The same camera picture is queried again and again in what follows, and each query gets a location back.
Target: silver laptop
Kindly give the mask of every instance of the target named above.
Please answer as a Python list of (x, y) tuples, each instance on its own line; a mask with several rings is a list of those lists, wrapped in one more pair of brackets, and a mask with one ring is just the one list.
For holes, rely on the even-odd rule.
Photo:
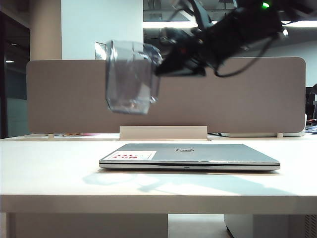
[(126, 144), (99, 160), (119, 170), (272, 171), (280, 163), (243, 144)]

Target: transparent container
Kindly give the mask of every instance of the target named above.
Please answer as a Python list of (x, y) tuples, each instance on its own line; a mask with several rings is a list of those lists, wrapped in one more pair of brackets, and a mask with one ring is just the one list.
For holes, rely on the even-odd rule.
[(110, 41), (106, 44), (106, 101), (111, 111), (147, 114), (158, 99), (162, 61), (159, 50), (149, 44)]

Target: white desk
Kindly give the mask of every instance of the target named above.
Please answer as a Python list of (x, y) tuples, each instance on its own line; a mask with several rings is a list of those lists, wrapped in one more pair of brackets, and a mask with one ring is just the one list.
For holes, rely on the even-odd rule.
[(98, 160), (125, 144), (112, 140), (1, 140), (1, 212), (317, 214), (315, 135), (205, 142), (243, 143), (279, 160), (267, 174), (109, 172)]

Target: white column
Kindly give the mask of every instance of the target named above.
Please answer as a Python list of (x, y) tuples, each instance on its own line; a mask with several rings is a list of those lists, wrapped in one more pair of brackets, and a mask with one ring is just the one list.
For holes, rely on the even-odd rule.
[(61, 59), (61, 0), (30, 1), (31, 60)]
[(95, 41), (143, 42), (142, 0), (62, 0), (62, 59), (94, 59)]
[(143, 42), (142, 0), (31, 0), (32, 60), (94, 59), (95, 41)]

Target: desk divider panel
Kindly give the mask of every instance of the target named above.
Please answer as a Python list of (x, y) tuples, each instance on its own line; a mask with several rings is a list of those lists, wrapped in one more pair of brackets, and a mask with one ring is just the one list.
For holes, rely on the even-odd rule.
[[(252, 58), (232, 58), (221, 73)], [(104, 60), (35, 60), (27, 65), (28, 121), (33, 133), (118, 133), (120, 126), (206, 125), (209, 132), (299, 132), (305, 125), (302, 58), (262, 58), (242, 74), (163, 77), (148, 115), (112, 113)]]

